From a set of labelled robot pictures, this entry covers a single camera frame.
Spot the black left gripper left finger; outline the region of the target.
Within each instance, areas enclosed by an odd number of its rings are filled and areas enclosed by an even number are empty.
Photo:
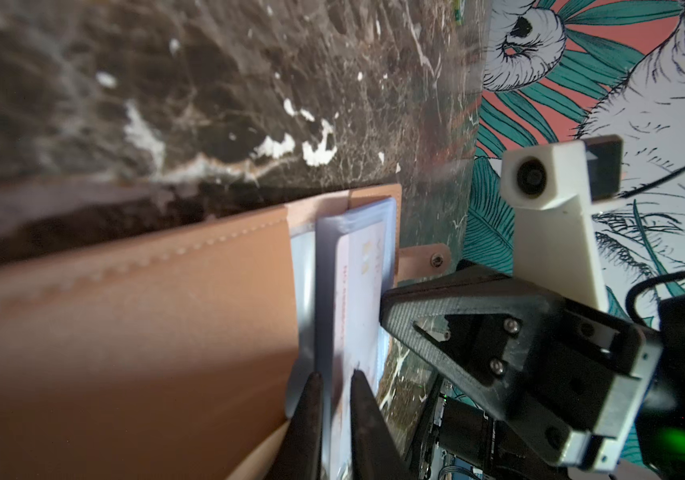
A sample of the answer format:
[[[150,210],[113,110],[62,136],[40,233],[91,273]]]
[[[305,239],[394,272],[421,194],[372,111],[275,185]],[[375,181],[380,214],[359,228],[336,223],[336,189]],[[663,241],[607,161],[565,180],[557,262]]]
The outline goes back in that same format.
[[[322,474],[322,376],[310,373],[266,479],[318,480]]]

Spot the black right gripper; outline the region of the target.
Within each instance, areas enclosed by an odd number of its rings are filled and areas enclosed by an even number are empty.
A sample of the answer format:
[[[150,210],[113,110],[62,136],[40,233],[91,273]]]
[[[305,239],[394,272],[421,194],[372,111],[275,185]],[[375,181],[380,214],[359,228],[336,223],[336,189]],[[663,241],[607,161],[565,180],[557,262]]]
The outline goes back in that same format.
[[[661,334],[487,267],[392,289],[380,324],[546,464],[610,472]]]

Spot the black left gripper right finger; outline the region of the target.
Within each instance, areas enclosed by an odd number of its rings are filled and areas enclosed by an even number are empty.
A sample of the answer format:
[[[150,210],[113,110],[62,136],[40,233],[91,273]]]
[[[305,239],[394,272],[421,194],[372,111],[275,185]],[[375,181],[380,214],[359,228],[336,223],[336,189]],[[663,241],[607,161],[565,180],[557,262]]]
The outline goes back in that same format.
[[[361,370],[352,374],[349,405],[352,478],[411,479]]]

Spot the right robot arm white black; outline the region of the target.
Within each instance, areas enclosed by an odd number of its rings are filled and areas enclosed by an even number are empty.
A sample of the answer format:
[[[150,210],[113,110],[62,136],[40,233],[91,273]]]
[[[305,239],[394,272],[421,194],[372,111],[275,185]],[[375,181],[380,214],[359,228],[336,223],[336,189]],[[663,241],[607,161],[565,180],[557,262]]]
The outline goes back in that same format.
[[[685,479],[685,294],[658,328],[472,264],[400,287],[381,326],[457,387],[437,434],[490,479],[614,476],[626,442]]]

